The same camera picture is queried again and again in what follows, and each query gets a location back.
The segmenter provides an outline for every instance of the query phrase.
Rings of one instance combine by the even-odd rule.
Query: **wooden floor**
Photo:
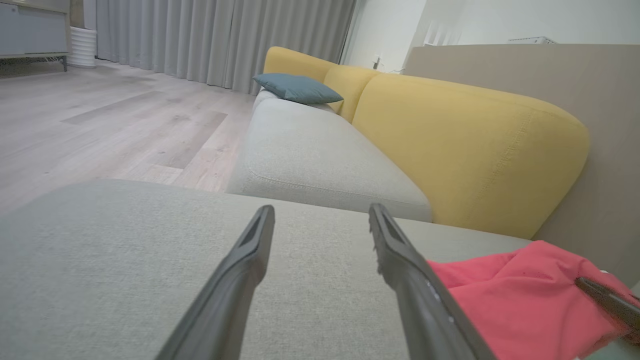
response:
[[[0,214],[89,179],[223,191],[254,98],[108,61],[0,79]]]

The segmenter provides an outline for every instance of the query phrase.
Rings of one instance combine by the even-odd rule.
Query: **gray sofa cushion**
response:
[[[431,221],[420,189],[342,117],[266,99],[255,109],[228,193]]]
[[[261,88],[260,92],[258,92],[258,95],[255,97],[255,101],[253,102],[253,111],[255,111],[258,105],[262,101],[265,101],[266,99],[281,99],[281,97],[277,96],[276,94],[274,94],[273,92],[270,92],[265,88]],[[329,111],[330,113],[335,114],[335,111],[329,104],[310,104],[307,106],[311,106],[312,108],[316,108],[324,111]]]
[[[367,214],[130,181],[94,181],[0,218],[1,359],[153,359],[255,210],[275,207],[241,359],[406,359]],[[427,258],[527,240],[398,220]]]

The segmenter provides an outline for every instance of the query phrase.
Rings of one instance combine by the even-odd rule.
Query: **red cloth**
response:
[[[628,333],[574,285],[578,277],[640,305],[615,276],[544,241],[507,254],[429,264],[499,360],[573,360]]]

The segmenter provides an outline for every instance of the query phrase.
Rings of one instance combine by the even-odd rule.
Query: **white cylindrical object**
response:
[[[95,67],[95,30],[71,27],[71,51],[67,64],[75,67]]]

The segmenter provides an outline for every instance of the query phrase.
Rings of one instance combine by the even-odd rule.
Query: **sofa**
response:
[[[265,71],[322,79],[344,102],[262,99],[233,193],[96,180],[0,218],[0,358],[153,359],[255,211],[272,204],[241,359],[407,359],[369,204],[384,203],[427,259],[510,252],[529,243],[586,156],[584,127],[534,99],[281,48]]]
[[[227,192],[531,239],[578,178],[587,129],[530,97],[336,65],[272,47],[265,73],[344,100],[314,108],[261,91]]]

